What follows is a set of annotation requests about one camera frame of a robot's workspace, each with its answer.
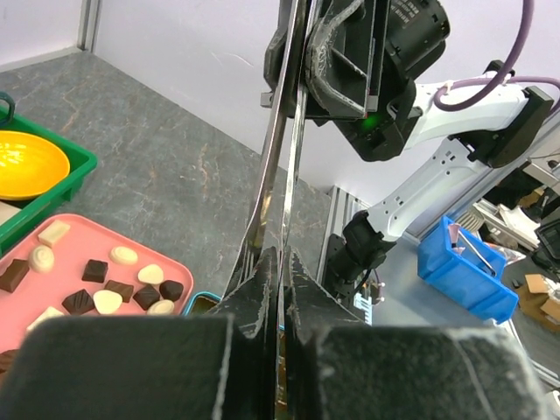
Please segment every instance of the cardboard box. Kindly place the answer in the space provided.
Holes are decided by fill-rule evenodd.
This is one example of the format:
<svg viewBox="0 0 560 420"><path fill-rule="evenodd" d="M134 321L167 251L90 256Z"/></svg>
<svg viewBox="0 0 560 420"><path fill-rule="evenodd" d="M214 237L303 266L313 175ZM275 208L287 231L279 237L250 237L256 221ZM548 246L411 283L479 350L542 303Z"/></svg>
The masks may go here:
<svg viewBox="0 0 560 420"><path fill-rule="evenodd" d="M536 204L536 202L543 196L543 189L537 188L531 194L526 195L522 199L519 200L519 207L522 208L529 208L532 205Z"/></svg>
<svg viewBox="0 0 560 420"><path fill-rule="evenodd" d="M552 332L560 333L560 325L547 319L547 316L550 315L547 315L547 313L541 309L546 301L549 300L549 295L547 293L533 294L529 291L529 286L527 284L515 289L515 293L519 296L521 312Z"/></svg>
<svg viewBox="0 0 560 420"><path fill-rule="evenodd" d="M560 321L560 303L557 300L549 297L541 306L541 311L550 315L554 320Z"/></svg>
<svg viewBox="0 0 560 420"><path fill-rule="evenodd" d="M550 321L552 324L554 324L555 326L560 326L560 321L556 321L554 318L552 318L550 315L546 316L546 319L548 321Z"/></svg>
<svg viewBox="0 0 560 420"><path fill-rule="evenodd" d="M528 290L531 293L548 293L549 286L544 281L544 277L540 274L526 274Z"/></svg>

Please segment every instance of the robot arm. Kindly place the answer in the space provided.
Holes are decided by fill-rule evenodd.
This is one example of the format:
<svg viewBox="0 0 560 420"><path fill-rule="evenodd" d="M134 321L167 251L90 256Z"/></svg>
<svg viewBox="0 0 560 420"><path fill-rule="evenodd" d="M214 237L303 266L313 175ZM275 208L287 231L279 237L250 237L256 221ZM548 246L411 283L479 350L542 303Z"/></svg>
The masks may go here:
<svg viewBox="0 0 560 420"><path fill-rule="evenodd" d="M334 234L329 240L321 283L347 307L354 282L364 270L385 260L420 214L458 184L518 158L533 142L552 106L552 100L538 88L508 84L470 108L448 113L431 100L441 86L416 87L413 110L420 116L405 149L446 137L441 146L386 199L356 214L344 228L344 238ZM447 101L461 101L477 88L452 90Z"/></svg>
<svg viewBox="0 0 560 420"><path fill-rule="evenodd" d="M494 72L481 79L491 79ZM433 105L432 98L441 84L419 85L414 107L422 116L412 130L405 150L438 137L449 137L467 131L503 130L515 120L529 98L523 87L515 84L500 86L476 105L459 112L444 112ZM449 102L461 102L473 96L479 87L452 90ZM386 199L370 207L368 221L384 240L394 242L408 226L434 201L444 197L458 184L482 173L487 166L471 161L471 151L459 140L444 141L418 171Z"/></svg>

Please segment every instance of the white chocolate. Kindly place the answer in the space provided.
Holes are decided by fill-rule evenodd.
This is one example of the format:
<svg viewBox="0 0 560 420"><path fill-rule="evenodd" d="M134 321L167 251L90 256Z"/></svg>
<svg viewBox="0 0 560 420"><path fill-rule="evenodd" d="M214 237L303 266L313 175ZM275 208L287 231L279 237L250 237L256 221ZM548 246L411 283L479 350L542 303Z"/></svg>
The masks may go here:
<svg viewBox="0 0 560 420"><path fill-rule="evenodd" d="M171 300L158 300L155 304L150 306L146 312L148 315L170 315L175 309L175 304Z"/></svg>
<svg viewBox="0 0 560 420"><path fill-rule="evenodd" d="M40 234L38 234L38 241L43 245L52 248L56 242L62 239L62 236L68 233L69 230L70 225L66 224L64 221L55 220Z"/></svg>
<svg viewBox="0 0 560 420"><path fill-rule="evenodd" d="M123 297L112 290L98 290L94 293L94 304L101 315L110 315L121 307Z"/></svg>
<svg viewBox="0 0 560 420"><path fill-rule="evenodd" d="M34 328L37 328L37 326L44 322L47 321L48 319L51 318L57 318L57 317L63 317L64 313L62 313L61 311L59 311L56 308L53 308L52 306L49 306L48 308L45 309L45 311L43 313L41 313L37 319L35 319L33 322L31 322L29 324L29 326L27 327L27 332L30 332L31 330L33 330Z"/></svg>
<svg viewBox="0 0 560 420"><path fill-rule="evenodd" d="M138 272L138 281L144 284L161 284L164 282L164 271L157 264L146 265Z"/></svg>
<svg viewBox="0 0 560 420"><path fill-rule="evenodd" d="M114 247L108 256L116 264L134 265L138 262L136 251L126 247Z"/></svg>
<svg viewBox="0 0 560 420"><path fill-rule="evenodd" d="M29 254L29 266L38 273L48 273L54 267L53 250L46 245L39 245Z"/></svg>
<svg viewBox="0 0 560 420"><path fill-rule="evenodd" d="M5 221L11 219L12 216L15 216L18 213L19 209L17 207L10 206L9 204L0 201L0 225L2 225Z"/></svg>

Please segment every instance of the white wall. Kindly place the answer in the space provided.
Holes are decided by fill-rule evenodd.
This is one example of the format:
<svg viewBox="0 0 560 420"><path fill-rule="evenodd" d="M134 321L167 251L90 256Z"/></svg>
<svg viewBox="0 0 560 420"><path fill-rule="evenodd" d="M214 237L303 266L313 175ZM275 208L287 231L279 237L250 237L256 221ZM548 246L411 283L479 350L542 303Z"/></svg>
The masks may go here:
<svg viewBox="0 0 560 420"><path fill-rule="evenodd" d="M76 46L82 0L0 0L0 66Z"/></svg>
<svg viewBox="0 0 560 420"><path fill-rule="evenodd" d="M533 31L516 70L560 77L560 2L535 2ZM451 20L448 49L420 81L478 75L490 60L505 59L518 29L522 0L441 3ZM260 152L269 114L259 107L259 95L267 90L263 52L276 28L277 4L277 0L104 0L95 52ZM557 97L554 89L550 92ZM307 127L302 179L325 189L338 185L369 203L391 193L439 143L423 144L388 163L366 164L331 124Z"/></svg>

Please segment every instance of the dark chocolate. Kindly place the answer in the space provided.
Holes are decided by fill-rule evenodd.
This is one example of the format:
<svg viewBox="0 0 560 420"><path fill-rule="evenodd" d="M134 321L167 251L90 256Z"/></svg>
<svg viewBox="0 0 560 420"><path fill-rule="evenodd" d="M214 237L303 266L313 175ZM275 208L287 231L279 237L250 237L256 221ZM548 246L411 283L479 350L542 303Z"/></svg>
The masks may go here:
<svg viewBox="0 0 560 420"><path fill-rule="evenodd" d="M142 309L148 311L150 306L154 305L159 300L159 293L151 284L148 284L137 291L133 298Z"/></svg>
<svg viewBox="0 0 560 420"><path fill-rule="evenodd" d="M132 294L134 293L133 285L116 282L115 280L109 280L107 284L105 284L105 289L118 293L122 296L122 301L126 303L130 302L130 298L132 298Z"/></svg>
<svg viewBox="0 0 560 420"><path fill-rule="evenodd" d="M172 302L177 302L183 294L185 286L173 280L165 280L159 285L159 292L163 299L169 299Z"/></svg>
<svg viewBox="0 0 560 420"><path fill-rule="evenodd" d="M14 258L6 271L0 276L0 289L13 293L28 272L29 263L26 260Z"/></svg>
<svg viewBox="0 0 560 420"><path fill-rule="evenodd" d="M18 350L7 350L0 353L0 374L10 370L11 364L14 362L14 359L16 359L17 354Z"/></svg>
<svg viewBox="0 0 560 420"><path fill-rule="evenodd" d="M84 282L104 283L109 265L104 261L89 260L81 279Z"/></svg>
<svg viewBox="0 0 560 420"><path fill-rule="evenodd" d="M70 315L83 315L95 308L94 300L89 293L82 289L76 291L72 295L66 297L62 301L62 306L68 311Z"/></svg>

